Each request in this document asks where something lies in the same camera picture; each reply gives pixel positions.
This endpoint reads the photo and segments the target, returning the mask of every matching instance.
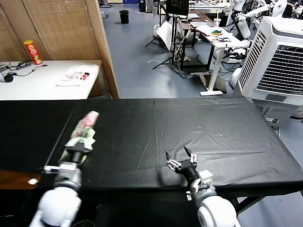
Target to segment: wooden panel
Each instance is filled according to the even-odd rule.
[[[25,61],[27,54],[16,39],[10,23],[0,5],[0,61]]]
[[[102,60],[104,75],[107,81],[109,92],[113,98],[119,98],[119,89],[117,86],[116,75],[114,72],[113,62],[106,39],[103,21],[97,0],[86,0],[89,11],[89,18],[94,31],[98,51]]]
[[[10,23],[21,43],[33,40],[42,60],[50,60],[22,0],[0,0]]]
[[[99,78],[96,79],[96,81],[90,91],[89,98],[97,97],[97,96],[102,96],[102,87],[101,87],[101,82],[100,82]]]
[[[85,0],[23,0],[52,60],[97,60]]]
[[[17,171],[0,170],[0,189],[34,189],[37,187],[38,184],[30,185],[27,183],[32,178],[35,178],[40,181],[41,175]]]

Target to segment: wooden partition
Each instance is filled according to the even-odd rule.
[[[43,60],[100,59],[108,90],[119,98],[97,0],[0,0],[0,9],[0,61],[28,60],[28,39]]]

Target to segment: black tablecloth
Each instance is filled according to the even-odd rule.
[[[0,169],[41,173],[75,104],[74,101],[1,101]]]
[[[97,141],[83,164],[84,191],[185,187],[165,162],[165,151],[187,158],[183,146],[198,154],[198,171],[214,174],[219,193],[261,196],[303,188],[301,167],[244,98],[91,99],[77,106],[50,164],[60,158],[79,119],[98,111]]]

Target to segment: cup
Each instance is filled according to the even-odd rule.
[[[214,19],[214,27],[219,27],[220,22],[221,22],[220,18],[215,18]]]

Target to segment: vent grille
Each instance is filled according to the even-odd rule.
[[[250,77],[250,74],[257,62],[257,59],[258,59],[263,47],[264,47],[265,41],[266,41],[265,35],[259,31],[257,34],[257,38],[250,50],[250,54],[249,54],[248,58],[246,59],[246,62],[241,71],[239,84],[242,89],[244,88],[248,78]]]
[[[303,48],[278,46],[257,89],[303,96]]]

